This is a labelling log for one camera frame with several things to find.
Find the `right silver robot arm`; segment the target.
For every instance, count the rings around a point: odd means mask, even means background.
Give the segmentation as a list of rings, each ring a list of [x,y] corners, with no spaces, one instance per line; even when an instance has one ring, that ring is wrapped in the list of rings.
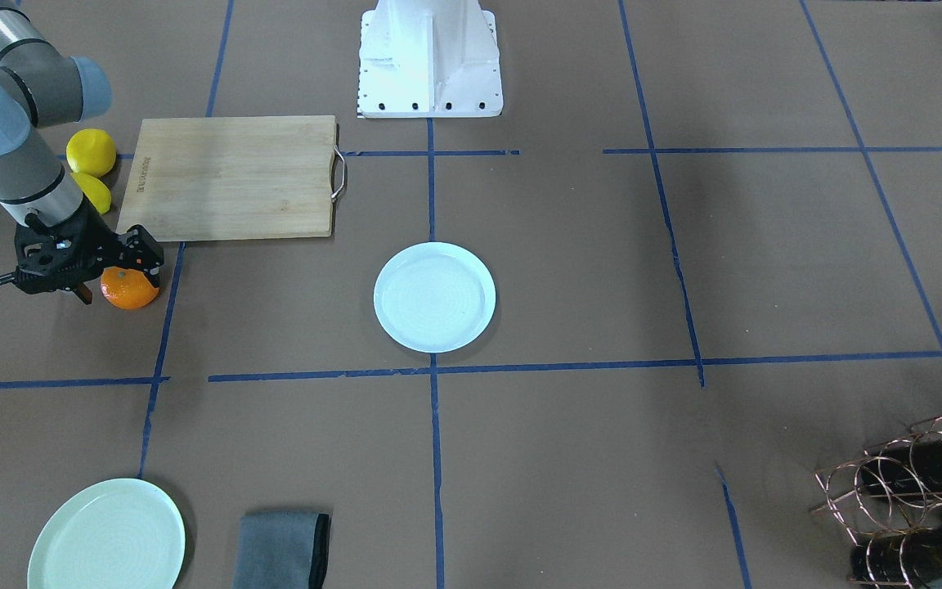
[[[64,56],[14,3],[0,1],[0,205],[15,220],[16,268],[0,286],[72,292],[110,268],[160,284],[161,244],[141,225],[113,232],[40,130],[107,112],[110,82],[88,57]]]

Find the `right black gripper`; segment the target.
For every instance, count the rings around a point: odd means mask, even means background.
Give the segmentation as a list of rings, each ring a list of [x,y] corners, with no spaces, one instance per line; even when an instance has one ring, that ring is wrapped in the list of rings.
[[[14,284],[27,295],[72,291],[83,305],[91,305],[87,282],[100,279],[110,266],[144,272],[160,286],[164,250],[142,225],[115,232],[96,209],[79,209],[52,227],[34,214],[26,219],[34,226],[19,224],[14,232]]]

